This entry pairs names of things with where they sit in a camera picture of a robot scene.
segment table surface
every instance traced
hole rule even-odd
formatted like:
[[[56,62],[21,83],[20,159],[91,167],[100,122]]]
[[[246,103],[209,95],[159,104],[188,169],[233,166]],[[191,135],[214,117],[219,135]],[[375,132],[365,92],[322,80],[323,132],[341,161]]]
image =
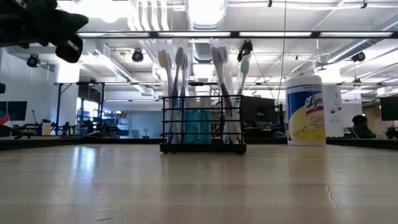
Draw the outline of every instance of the table surface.
[[[0,223],[396,223],[398,152],[154,145],[0,152]]]

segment black wire rack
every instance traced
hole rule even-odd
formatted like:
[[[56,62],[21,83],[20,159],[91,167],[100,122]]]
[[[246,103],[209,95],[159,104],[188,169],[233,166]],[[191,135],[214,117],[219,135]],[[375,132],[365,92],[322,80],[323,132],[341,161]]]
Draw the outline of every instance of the black wire rack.
[[[217,102],[216,104],[219,106],[216,107],[196,107],[196,108],[186,108],[181,107],[180,105],[185,102],[187,98],[211,98],[212,102]],[[227,98],[232,101],[239,101],[239,106],[228,106]],[[162,144],[160,144],[160,151],[163,153],[176,153],[176,152],[228,152],[228,153],[237,153],[237,154],[244,154],[246,152],[246,144],[244,143],[244,129],[243,129],[243,95],[229,95],[229,96],[165,96],[163,99],[163,130],[162,130]],[[169,103],[169,100],[177,99],[178,106],[175,108],[166,108],[166,105]],[[187,110],[210,110],[219,111],[219,119],[198,119],[198,120],[185,120],[185,112]],[[226,114],[226,110],[237,110],[239,113],[239,119],[225,119],[224,115]],[[167,113],[169,111],[178,111],[180,120],[171,121],[167,119]],[[201,133],[201,132],[186,132],[185,123],[204,123],[204,122],[211,122],[212,124],[219,125],[219,131],[217,133]],[[223,132],[224,125],[227,123],[239,122],[240,123],[240,132]],[[166,124],[171,123],[180,123],[181,131],[178,133],[171,133],[166,131]],[[169,144],[167,143],[166,136],[169,134],[178,134],[181,135],[181,142],[176,144]],[[211,144],[192,144],[192,143],[185,143],[185,136],[186,135],[210,135],[211,137],[214,135],[220,135],[221,139],[213,139]],[[236,134],[240,135],[240,142],[239,144],[224,144],[224,134]]]

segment lysol label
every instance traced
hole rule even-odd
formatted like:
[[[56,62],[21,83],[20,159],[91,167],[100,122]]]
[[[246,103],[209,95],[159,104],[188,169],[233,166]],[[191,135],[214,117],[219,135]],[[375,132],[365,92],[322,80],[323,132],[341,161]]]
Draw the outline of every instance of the lysol label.
[[[321,85],[286,89],[290,141],[324,141],[325,115]]]

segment toothbrush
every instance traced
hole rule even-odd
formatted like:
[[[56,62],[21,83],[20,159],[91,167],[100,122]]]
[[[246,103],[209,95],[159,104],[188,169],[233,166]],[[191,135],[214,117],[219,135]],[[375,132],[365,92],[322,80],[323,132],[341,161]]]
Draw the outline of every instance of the toothbrush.
[[[231,109],[233,107],[233,104],[224,83],[223,64],[228,61],[228,53],[226,51],[226,47],[220,47],[220,48],[212,47],[211,56],[213,59],[213,64],[216,67],[216,72],[217,72],[218,81],[220,83],[221,92],[224,95],[227,105],[226,117],[227,119],[234,119],[234,118],[238,119],[239,116],[236,114],[235,111]],[[232,129],[232,132],[235,133],[240,132],[239,124],[236,125],[235,123],[236,122],[234,122],[233,125],[229,125],[230,129]],[[233,142],[240,141],[240,135],[238,134],[230,134],[229,136]]]
[[[188,68],[188,57],[184,54],[183,62],[182,62],[182,86],[180,90],[180,96],[185,96],[185,79],[187,77],[187,68]],[[181,109],[184,107],[184,98],[181,98]]]
[[[175,109],[178,106],[178,99],[174,97],[178,97],[178,73],[180,72],[180,68],[183,64],[184,60],[184,49],[182,47],[179,47],[177,50],[177,54],[175,55],[175,64],[177,66],[175,70],[175,78],[174,78],[174,86],[172,90],[172,108]],[[171,121],[177,121],[178,120],[178,113],[177,111],[172,110],[172,115],[171,115]],[[172,132],[178,132],[179,126],[177,125],[176,122],[172,122],[170,125],[170,133]],[[173,142],[173,137],[175,137],[174,142],[179,143],[180,138],[179,135],[176,134],[175,136],[173,134],[170,134],[168,136],[168,141],[169,144]]]
[[[166,70],[167,73],[167,88],[168,88],[168,96],[172,95],[173,88],[173,76],[172,76],[172,61],[170,59],[170,55],[165,51],[161,50],[157,53],[157,58],[159,60],[159,65]],[[169,108],[172,107],[172,102],[169,100]]]
[[[246,82],[246,77],[248,76],[248,73],[249,73],[249,58],[250,58],[250,55],[245,55],[241,62],[240,71],[242,73],[242,82],[241,82],[241,86],[238,89],[237,95],[242,95],[242,93],[243,93],[244,84]],[[238,99],[235,100],[235,105],[239,105]]]

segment lysol wipes container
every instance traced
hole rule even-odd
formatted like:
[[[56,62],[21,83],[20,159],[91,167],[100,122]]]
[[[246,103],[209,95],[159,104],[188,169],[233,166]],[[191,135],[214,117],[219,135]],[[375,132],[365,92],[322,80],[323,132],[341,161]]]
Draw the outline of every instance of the lysol wipes container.
[[[326,144],[322,79],[316,75],[297,76],[286,81],[288,144]]]

